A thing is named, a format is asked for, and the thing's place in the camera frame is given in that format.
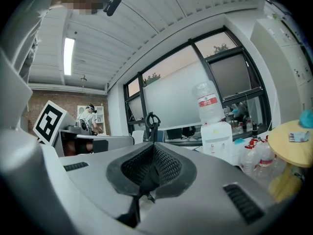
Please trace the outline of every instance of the yellow table top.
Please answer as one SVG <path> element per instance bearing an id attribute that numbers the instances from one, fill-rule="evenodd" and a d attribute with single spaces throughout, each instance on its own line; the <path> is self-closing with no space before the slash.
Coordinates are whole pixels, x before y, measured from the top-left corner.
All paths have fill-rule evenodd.
<path id="1" fill-rule="evenodd" d="M 307 142 L 289 142 L 290 132 L 310 132 Z M 273 152 L 295 166 L 308 168 L 313 165 L 313 129 L 302 128 L 299 120 L 283 123 L 268 135 L 268 143 Z"/>

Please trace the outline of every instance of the black window frame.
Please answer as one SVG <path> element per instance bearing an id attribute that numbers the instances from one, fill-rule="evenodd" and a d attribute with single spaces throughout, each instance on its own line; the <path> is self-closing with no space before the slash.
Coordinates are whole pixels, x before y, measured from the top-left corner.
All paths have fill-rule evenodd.
<path id="1" fill-rule="evenodd" d="M 237 47 L 231 48 L 228 50 L 224 50 L 222 52 L 219 52 L 217 54 L 214 54 L 212 56 L 204 58 L 203 55 L 201 54 L 200 50 L 196 46 L 196 42 L 203 40 L 205 38 L 214 36 L 216 34 L 223 33 L 223 32 L 226 33 L 226 35 L 234 42 L 235 45 L 237 45 Z M 146 68 L 144 68 L 142 71 L 138 72 L 138 74 L 136 76 L 134 76 L 127 84 L 124 85 L 125 111 L 126 111 L 127 125 L 128 125 L 129 133 L 132 134 L 132 132 L 134 131 L 134 125 L 135 124 L 144 123 L 144 120 L 129 121 L 130 109 L 127 109 L 127 104 L 130 101 L 132 101 L 133 99 L 140 97 L 144 119 L 147 115 L 145 96 L 144 96 L 144 92 L 143 92 L 144 82 L 143 82 L 142 75 L 146 71 L 153 68 L 156 64 L 160 63 L 164 59 L 168 58 L 169 56 L 175 54 L 176 52 L 179 52 L 180 50 L 182 50 L 183 48 L 186 48 L 188 46 L 191 46 L 193 48 L 198 59 L 200 60 L 200 62 L 202 64 L 208 78 L 214 83 L 214 85 L 218 91 L 222 106 L 224 107 L 224 106 L 228 106 L 228 105 L 231 105 L 234 103 L 242 102 L 242 101 L 247 100 L 247 99 L 252 99 L 252 98 L 258 97 L 260 99 L 261 112 L 262 112 L 262 118 L 263 118 L 263 123 L 264 123 L 264 126 L 259 129 L 260 130 L 259 133 L 265 132 L 268 129 L 271 130 L 271 126 L 270 126 L 271 112 L 270 112 L 268 94 L 267 94 L 264 82 L 262 80 L 262 77 L 259 73 L 259 70 L 257 69 L 257 66 L 255 65 L 253 59 L 251 58 L 249 52 L 246 50 L 244 45 L 239 41 L 239 39 L 226 26 L 223 26 L 222 28 L 210 31 L 210 32 L 205 33 L 205 34 L 198 36 L 196 38 L 188 39 L 188 41 L 185 42 L 184 44 L 172 49 L 170 52 L 168 52 L 165 55 L 161 56 L 160 58 L 156 59 L 154 62 L 152 62 Z M 234 55 L 238 55 L 238 54 L 243 55 L 245 61 L 248 63 L 248 65 L 253 70 L 253 72 L 256 76 L 257 82 L 260 85 L 260 87 L 257 87 L 257 88 L 251 89 L 247 92 L 239 93 L 239 94 L 236 94 L 236 95 L 233 95 L 233 96 L 230 96 L 230 97 L 227 97 L 224 99 L 221 97 L 221 93 L 219 91 L 219 87 L 217 86 L 216 80 L 213 76 L 210 64 L 217 62 L 217 61 L 220 61 L 222 59 L 234 56 Z M 138 82 L 139 82 L 139 92 L 137 92 L 134 95 L 129 97 L 128 85 L 130 83 L 132 83 L 133 81 L 135 81 L 137 78 L 138 78 Z M 146 133 L 147 133 L 147 138 L 149 138 L 150 130 L 147 127 L 146 127 Z M 252 136 L 252 131 L 248 131 L 248 132 L 245 132 L 243 134 L 238 134 L 238 135 L 233 136 L 233 141 L 236 139 L 239 139 L 239 138 L 243 138 L 243 139 L 249 138 L 251 136 Z M 189 142 L 186 142 L 186 141 L 170 142 L 170 141 L 168 141 L 167 143 L 171 143 L 171 144 L 179 145 L 179 146 L 201 146 L 202 145 L 202 141 L 189 141 Z"/>

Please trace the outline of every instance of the window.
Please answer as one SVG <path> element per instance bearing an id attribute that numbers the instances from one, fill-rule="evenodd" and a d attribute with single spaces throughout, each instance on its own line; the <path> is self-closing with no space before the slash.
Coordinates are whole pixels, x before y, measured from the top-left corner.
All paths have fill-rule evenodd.
<path id="1" fill-rule="evenodd" d="M 160 78 L 165 78 L 179 69 L 198 61 L 198 57 L 191 46 L 188 46 L 153 66 L 143 77 L 144 86 L 148 86 Z"/>
<path id="2" fill-rule="evenodd" d="M 251 137 L 252 123 L 259 133 L 267 130 L 267 94 L 245 48 L 225 27 L 201 37 L 159 58 L 125 87 L 130 133 L 145 129 L 149 138 L 144 118 L 153 112 L 161 120 L 158 129 L 164 132 L 165 142 L 201 146 L 201 120 L 192 89 L 207 80 L 216 85 L 226 115 L 223 120 L 232 126 L 234 140 Z"/>
<path id="3" fill-rule="evenodd" d="M 204 58 L 237 47 L 237 45 L 226 35 L 225 32 L 205 38 L 195 44 Z"/>

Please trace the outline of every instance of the fluorescent light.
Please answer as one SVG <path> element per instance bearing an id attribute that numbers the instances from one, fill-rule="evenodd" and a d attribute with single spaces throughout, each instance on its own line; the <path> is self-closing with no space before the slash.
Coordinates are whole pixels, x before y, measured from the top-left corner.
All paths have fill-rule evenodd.
<path id="1" fill-rule="evenodd" d="M 75 39 L 65 38 L 64 43 L 64 75 L 71 76 L 72 70 L 72 55 L 73 55 L 73 48 L 74 48 Z"/>

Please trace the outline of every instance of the ceiling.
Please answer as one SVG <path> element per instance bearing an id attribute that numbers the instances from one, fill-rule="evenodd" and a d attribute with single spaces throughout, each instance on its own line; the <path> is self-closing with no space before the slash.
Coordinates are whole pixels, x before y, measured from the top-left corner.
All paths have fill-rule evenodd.
<path id="1" fill-rule="evenodd" d="M 258 3 L 259 0 L 122 0 L 112 17 L 102 11 L 87 16 L 53 9 L 39 31 L 29 82 L 104 90 L 151 49 L 149 42 L 162 41 L 165 32 L 178 31 L 214 11 L 218 14 L 219 8 L 225 13 L 257 8 Z M 76 39 L 71 76 L 63 72 L 65 37 Z M 83 75 L 87 79 L 84 83 L 80 79 Z"/>

